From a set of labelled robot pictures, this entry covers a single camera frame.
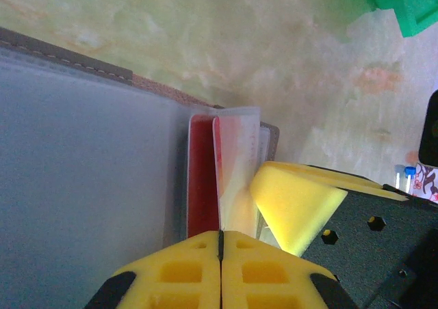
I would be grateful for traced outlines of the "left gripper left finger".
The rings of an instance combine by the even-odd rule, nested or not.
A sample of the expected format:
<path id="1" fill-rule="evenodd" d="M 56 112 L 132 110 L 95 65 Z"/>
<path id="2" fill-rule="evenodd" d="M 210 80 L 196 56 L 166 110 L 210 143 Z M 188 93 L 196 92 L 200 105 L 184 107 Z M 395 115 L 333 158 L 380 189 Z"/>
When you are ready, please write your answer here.
<path id="1" fill-rule="evenodd" d="M 220 308 L 221 232 L 191 237 L 118 269 L 86 308 Z"/>

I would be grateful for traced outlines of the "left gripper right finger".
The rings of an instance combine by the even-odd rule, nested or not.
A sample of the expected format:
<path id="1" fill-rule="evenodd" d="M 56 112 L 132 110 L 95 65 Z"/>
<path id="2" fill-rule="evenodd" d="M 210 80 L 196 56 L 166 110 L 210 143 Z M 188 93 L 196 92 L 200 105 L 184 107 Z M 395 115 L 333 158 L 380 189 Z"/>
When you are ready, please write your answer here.
<path id="1" fill-rule="evenodd" d="M 326 268 L 237 231 L 221 233 L 223 308 L 357 308 Z"/>

